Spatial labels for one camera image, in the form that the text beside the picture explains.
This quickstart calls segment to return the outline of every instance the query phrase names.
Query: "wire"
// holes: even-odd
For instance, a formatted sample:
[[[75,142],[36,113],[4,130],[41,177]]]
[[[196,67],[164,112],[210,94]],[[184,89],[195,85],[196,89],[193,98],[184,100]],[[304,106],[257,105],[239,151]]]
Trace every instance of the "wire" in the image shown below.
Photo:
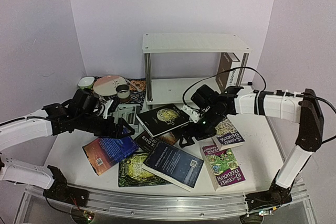
[[[65,211],[63,211],[63,210],[60,210],[60,209],[58,209],[58,208],[56,208],[56,207],[53,207],[53,206],[50,204],[50,202],[49,202],[49,200],[48,200],[47,196],[46,196],[46,195],[44,195],[44,197],[45,197],[45,199],[46,199],[46,202],[47,202],[47,204],[49,205],[49,207],[51,207],[53,210],[56,210],[56,211],[62,212],[62,213],[64,213],[64,214],[71,215],[72,217],[73,217],[73,216],[76,216],[76,217],[83,218],[83,219],[86,219],[86,220],[87,220],[87,218],[86,218],[86,217],[84,217],[84,216],[82,217],[82,216],[78,216],[78,215],[73,215],[73,214],[72,214],[72,213],[70,213],[70,212],[65,212]]]
[[[328,105],[332,111],[336,114],[336,108],[331,104],[331,102],[329,102],[328,100],[322,98],[322,97],[316,97],[316,96],[313,96],[313,95],[306,95],[306,94],[298,94],[297,97],[301,97],[301,98],[310,98],[310,99],[315,99],[315,100],[318,100],[318,101],[321,101],[321,102],[324,102],[326,105]],[[324,140],[322,142],[322,144],[325,144],[327,142],[330,142],[332,140],[336,139],[336,135],[335,136],[332,136],[326,140]]]
[[[65,120],[65,121],[61,121],[61,122],[57,121],[57,120],[49,119],[49,118],[44,118],[43,116],[27,116],[26,118],[24,118],[24,117],[15,118],[15,119],[0,123],[0,127],[4,126],[4,125],[7,125],[7,124],[10,124],[10,123],[14,123],[14,122],[21,121],[21,120],[27,120],[27,119],[42,119],[42,120],[46,120],[46,121],[49,121],[49,122],[52,122],[52,123],[68,123],[68,122],[71,122],[71,121],[74,121],[74,120],[78,119],[79,117],[81,117],[83,115],[84,115],[84,113],[79,114],[78,116],[75,116],[74,118],[71,118],[69,120]]]
[[[6,224],[6,222],[1,218],[1,216],[0,216],[0,220],[2,221],[3,224]]]
[[[220,72],[220,73],[217,73],[217,74],[215,74],[215,75],[213,75],[213,76],[204,78],[204,79],[202,79],[202,80],[200,80],[200,81],[195,82],[195,83],[192,84],[191,86],[189,86],[189,88],[187,88],[187,89],[184,91],[183,95],[182,95],[182,101],[183,101],[183,103],[184,103],[185,105],[187,105],[187,103],[185,102],[185,94],[188,92],[189,89],[191,89],[191,88],[192,88],[193,86],[195,86],[196,84],[200,83],[201,81],[205,81],[205,80],[207,80],[207,79],[210,79],[210,78],[212,78],[212,77],[215,77],[215,76],[217,76],[217,75],[219,75],[219,74],[222,74],[222,73],[229,73],[229,72],[234,71],[234,70],[237,70],[237,69],[249,69],[249,70],[253,70],[255,73],[257,73],[257,74],[262,78],[262,80],[263,80],[263,82],[264,82],[264,88],[262,89],[262,92],[266,90],[266,86],[267,86],[267,85],[266,85],[266,80],[265,80],[265,78],[264,78],[264,77],[263,77],[257,70],[255,70],[254,68],[251,68],[251,67],[236,67],[236,68],[231,68],[231,69],[228,69],[228,70],[224,70],[224,71],[222,71],[222,72]]]

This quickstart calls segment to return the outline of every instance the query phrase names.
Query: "white wall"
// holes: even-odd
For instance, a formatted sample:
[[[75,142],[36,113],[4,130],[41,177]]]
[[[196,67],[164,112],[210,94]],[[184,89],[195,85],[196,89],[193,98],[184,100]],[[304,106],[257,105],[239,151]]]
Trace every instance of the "white wall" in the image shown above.
[[[71,0],[87,74],[144,77],[143,33],[209,32],[237,34],[254,52],[256,67],[273,0]],[[153,75],[208,76],[218,56],[153,59]],[[246,71],[245,80],[253,73]]]
[[[0,0],[0,122],[74,94],[85,74],[70,0]],[[3,151],[43,164],[55,138]],[[24,186],[0,182],[0,216],[12,223]]]
[[[275,0],[258,70],[268,90],[304,91],[336,105],[336,0]],[[261,88],[255,76],[254,83]],[[336,115],[322,104],[324,139],[336,134]],[[273,124],[288,153],[298,125],[282,120]],[[303,170],[319,223],[335,223],[336,141],[323,145]]]

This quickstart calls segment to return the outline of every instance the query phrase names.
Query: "green cup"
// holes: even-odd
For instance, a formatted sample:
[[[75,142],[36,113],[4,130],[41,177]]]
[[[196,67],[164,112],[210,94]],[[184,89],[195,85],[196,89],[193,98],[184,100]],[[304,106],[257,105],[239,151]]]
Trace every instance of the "green cup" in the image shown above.
[[[78,83],[78,87],[80,89],[92,89],[94,84],[94,77],[92,76],[86,76],[82,79],[80,79]]]

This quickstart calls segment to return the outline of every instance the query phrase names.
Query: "barcode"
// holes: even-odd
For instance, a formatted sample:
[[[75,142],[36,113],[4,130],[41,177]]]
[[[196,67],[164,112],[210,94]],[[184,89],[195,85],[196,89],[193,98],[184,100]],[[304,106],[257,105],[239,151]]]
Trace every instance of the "barcode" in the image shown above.
[[[98,166],[101,166],[103,164],[103,161],[101,160],[101,158],[97,159],[96,162]]]
[[[190,166],[195,168],[196,165],[197,165],[197,161],[196,160],[191,160]]]

